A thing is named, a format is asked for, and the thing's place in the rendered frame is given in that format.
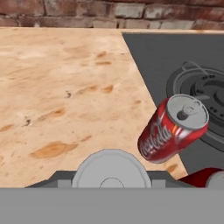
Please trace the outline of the grey-topped soda can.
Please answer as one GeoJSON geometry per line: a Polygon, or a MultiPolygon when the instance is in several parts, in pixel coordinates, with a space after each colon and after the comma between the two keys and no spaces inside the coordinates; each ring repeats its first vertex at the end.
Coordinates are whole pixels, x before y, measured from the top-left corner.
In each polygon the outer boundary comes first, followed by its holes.
{"type": "Polygon", "coordinates": [[[100,150],[79,166],[73,188],[151,188],[144,166],[130,153],[118,149],[100,150]]]}

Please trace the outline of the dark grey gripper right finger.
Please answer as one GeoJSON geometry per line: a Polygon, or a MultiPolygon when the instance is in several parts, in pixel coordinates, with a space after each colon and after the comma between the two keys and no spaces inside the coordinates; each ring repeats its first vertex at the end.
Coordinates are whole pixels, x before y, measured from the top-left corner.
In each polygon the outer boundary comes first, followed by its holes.
{"type": "Polygon", "coordinates": [[[153,188],[191,187],[182,181],[176,180],[168,171],[147,171],[153,188]]]}

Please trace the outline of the dark grey hob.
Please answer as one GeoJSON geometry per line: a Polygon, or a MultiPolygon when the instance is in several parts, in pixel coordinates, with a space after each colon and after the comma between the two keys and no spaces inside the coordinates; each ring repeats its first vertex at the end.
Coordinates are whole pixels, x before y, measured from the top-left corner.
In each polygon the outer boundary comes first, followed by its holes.
{"type": "Polygon", "coordinates": [[[224,34],[124,33],[152,100],[175,94],[206,95],[207,133],[180,152],[189,174],[224,170],[224,34]]]}

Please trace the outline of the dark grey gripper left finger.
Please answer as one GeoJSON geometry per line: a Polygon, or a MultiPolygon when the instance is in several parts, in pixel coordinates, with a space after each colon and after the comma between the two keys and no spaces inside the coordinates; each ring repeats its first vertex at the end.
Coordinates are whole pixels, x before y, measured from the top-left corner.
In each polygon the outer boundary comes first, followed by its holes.
{"type": "Polygon", "coordinates": [[[30,185],[32,188],[70,188],[76,171],[56,171],[49,179],[30,185]]]}

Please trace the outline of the red soda can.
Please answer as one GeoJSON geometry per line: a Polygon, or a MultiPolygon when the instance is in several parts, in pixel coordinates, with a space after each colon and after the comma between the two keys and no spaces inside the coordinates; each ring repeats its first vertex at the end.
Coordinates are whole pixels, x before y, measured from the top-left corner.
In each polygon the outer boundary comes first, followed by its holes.
{"type": "Polygon", "coordinates": [[[161,164],[202,137],[208,128],[206,106],[188,94],[164,99],[138,138],[144,159],[161,164]]]}
{"type": "Polygon", "coordinates": [[[216,172],[222,172],[222,169],[213,167],[205,168],[200,171],[196,171],[195,173],[189,174],[188,176],[180,178],[179,181],[195,187],[205,187],[209,177],[216,172]]]}

